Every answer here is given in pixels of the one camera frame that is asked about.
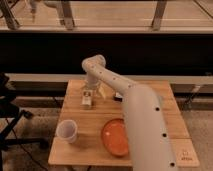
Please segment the metal bar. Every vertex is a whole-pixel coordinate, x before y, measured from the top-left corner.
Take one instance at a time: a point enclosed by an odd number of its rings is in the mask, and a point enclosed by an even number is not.
[[[0,27],[1,33],[10,33],[6,26]],[[66,34],[87,34],[87,33],[119,33],[119,34],[213,34],[213,27],[183,27],[161,26],[160,30],[153,31],[150,27],[74,27],[73,30],[67,30],[64,27],[53,26],[24,26],[13,33],[66,33]]]
[[[72,10],[70,7],[69,1],[60,1],[60,8],[62,11],[62,16],[64,20],[64,25],[67,30],[73,30],[74,28],[74,20],[72,16]]]
[[[154,18],[152,21],[153,30],[160,30],[163,14],[164,14],[164,11],[166,8],[166,4],[167,4],[167,0],[157,2],[155,15],[154,15]]]
[[[203,10],[210,18],[213,19],[213,15],[197,0],[194,0],[194,2],[200,7],[201,10]]]
[[[7,0],[0,0],[0,9],[5,17],[8,28],[11,30],[17,30],[20,27],[20,25],[13,16],[10,7],[7,3]]]
[[[20,74],[20,73],[7,73],[7,76],[10,77],[10,81],[14,82],[35,82],[41,83],[57,83],[57,82],[68,82],[71,79],[84,79],[84,74]],[[164,80],[169,81],[171,84],[205,84],[213,85],[213,79],[209,76],[166,76],[166,75],[125,75],[130,79],[134,80]]]
[[[104,1],[120,2],[120,1],[122,1],[122,2],[128,2],[130,0],[93,0],[93,1],[91,1],[91,0],[69,0],[69,1],[81,1],[81,2],[104,2]],[[134,0],[134,1],[149,2],[149,1],[165,1],[165,0]]]

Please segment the orange bowl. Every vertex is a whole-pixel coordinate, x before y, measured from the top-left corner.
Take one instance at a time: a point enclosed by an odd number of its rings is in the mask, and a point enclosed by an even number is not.
[[[122,157],[129,153],[123,119],[108,121],[101,131],[102,142],[111,154]]]

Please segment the wooden table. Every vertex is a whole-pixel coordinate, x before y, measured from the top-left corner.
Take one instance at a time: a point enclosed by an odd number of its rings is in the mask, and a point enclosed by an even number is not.
[[[166,81],[140,81],[148,84],[163,97],[163,113],[169,137],[180,167],[196,167],[199,160],[195,153],[173,92]],[[78,138],[75,143],[54,137],[49,155],[50,165],[82,166],[131,166],[129,156],[117,158],[104,148],[100,133],[104,124],[114,118],[122,118],[121,102],[114,101],[114,90],[102,84],[106,99],[94,98],[91,110],[84,110],[81,105],[83,80],[70,80],[64,99],[59,121],[73,119],[78,125]]]

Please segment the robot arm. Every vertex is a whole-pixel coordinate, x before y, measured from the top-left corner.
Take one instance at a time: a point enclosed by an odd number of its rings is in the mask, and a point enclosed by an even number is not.
[[[122,109],[134,171],[178,171],[157,94],[104,68],[102,55],[87,58],[82,67],[87,73],[86,87],[102,80],[123,95]]]

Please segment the white cup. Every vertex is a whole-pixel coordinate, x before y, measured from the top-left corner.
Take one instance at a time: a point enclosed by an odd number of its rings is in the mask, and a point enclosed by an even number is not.
[[[77,138],[78,126],[73,120],[63,120],[60,122],[56,129],[56,135],[69,142],[73,143]]]

